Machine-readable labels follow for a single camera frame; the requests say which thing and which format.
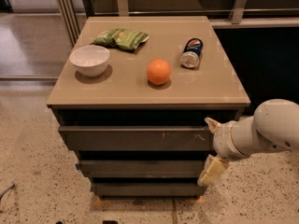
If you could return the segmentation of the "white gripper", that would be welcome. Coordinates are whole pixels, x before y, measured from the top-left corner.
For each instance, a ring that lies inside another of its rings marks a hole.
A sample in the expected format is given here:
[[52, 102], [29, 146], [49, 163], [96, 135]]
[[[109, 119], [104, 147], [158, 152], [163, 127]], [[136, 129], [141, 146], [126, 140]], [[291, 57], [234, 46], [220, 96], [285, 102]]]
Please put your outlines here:
[[232, 138], [234, 121], [220, 124], [216, 120], [206, 117], [205, 123], [213, 134], [213, 148], [218, 156], [208, 155], [204, 169], [199, 175], [197, 184], [202, 187], [209, 186], [222, 175], [229, 167], [228, 161], [239, 161], [247, 156], [235, 146]]

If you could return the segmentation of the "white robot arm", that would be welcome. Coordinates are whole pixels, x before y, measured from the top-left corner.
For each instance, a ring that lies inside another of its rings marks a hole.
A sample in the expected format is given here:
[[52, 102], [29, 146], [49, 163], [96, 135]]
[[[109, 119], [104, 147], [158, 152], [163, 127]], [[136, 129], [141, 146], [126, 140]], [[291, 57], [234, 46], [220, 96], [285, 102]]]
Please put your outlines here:
[[252, 154], [299, 149], [299, 104], [272, 99], [261, 103], [251, 117], [219, 123], [205, 118], [213, 134], [217, 155], [208, 155], [197, 183], [208, 187], [222, 175], [231, 161], [248, 159]]

